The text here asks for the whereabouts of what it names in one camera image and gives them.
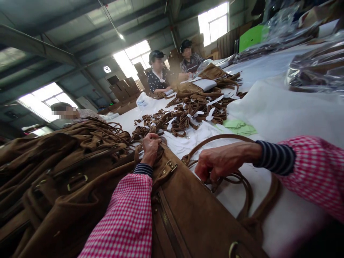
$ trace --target black cap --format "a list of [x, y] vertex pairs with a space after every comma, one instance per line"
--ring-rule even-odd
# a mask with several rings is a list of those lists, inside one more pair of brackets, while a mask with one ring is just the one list
[[180, 53], [184, 53], [184, 50], [188, 47], [192, 47], [192, 41], [191, 40], [184, 40], [182, 44], [180, 45]]
[[164, 53], [159, 50], [154, 50], [149, 54], [149, 65], [152, 65], [152, 62], [155, 61], [156, 58], [163, 59]]

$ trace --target pink checkered shirt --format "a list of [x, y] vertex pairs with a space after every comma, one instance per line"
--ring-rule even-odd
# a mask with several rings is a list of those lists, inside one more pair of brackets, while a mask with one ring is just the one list
[[152, 179], [148, 175], [125, 176], [79, 257], [150, 257], [151, 190]]
[[293, 173], [278, 176], [283, 185], [344, 223], [344, 150], [314, 136], [279, 144], [296, 154]]

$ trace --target hand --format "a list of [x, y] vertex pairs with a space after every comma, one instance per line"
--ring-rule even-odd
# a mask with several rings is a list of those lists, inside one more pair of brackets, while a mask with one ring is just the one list
[[203, 150], [199, 156], [195, 174], [203, 182], [210, 177], [214, 183], [219, 177], [226, 177], [235, 172], [244, 163], [258, 161], [261, 156], [262, 148], [258, 143], [238, 142]]
[[157, 157], [159, 143], [161, 143], [161, 139], [157, 134], [148, 133], [145, 138], [143, 138], [143, 158], [141, 163], [145, 163], [150, 165], [151, 167], [154, 165], [155, 159]]

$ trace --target woman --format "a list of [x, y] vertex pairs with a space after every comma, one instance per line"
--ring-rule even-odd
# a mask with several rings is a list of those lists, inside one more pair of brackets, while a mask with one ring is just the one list
[[[149, 64], [152, 66], [152, 71], [147, 74], [147, 78], [149, 88], [154, 94], [169, 91], [171, 89], [170, 84], [177, 76], [164, 66], [163, 58], [164, 53], [159, 50], [154, 50], [149, 54]], [[180, 73], [178, 75], [179, 81], [187, 79], [187, 74]]]
[[[104, 218], [92, 231], [79, 257], [151, 256], [150, 194], [157, 137], [147, 134], [143, 139], [141, 164], [119, 182]], [[279, 144], [238, 142], [203, 150], [195, 173], [202, 181], [210, 178], [216, 182], [245, 162], [269, 169], [289, 190], [344, 223], [344, 150], [314, 136], [298, 136]]]
[[72, 105], [65, 102], [58, 102], [50, 106], [54, 115], [59, 115], [60, 118], [70, 119], [71, 124], [81, 121], [88, 121], [86, 117], [94, 117], [106, 123], [106, 121], [91, 109], [76, 109]]
[[180, 71], [182, 73], [194, 73], [200, 64], [205, 61], [197, 53], [192, 53], [192, 42], [188, 39], [184, 40], [180, 46], [180, 53], [184, 59], [180, 62]]

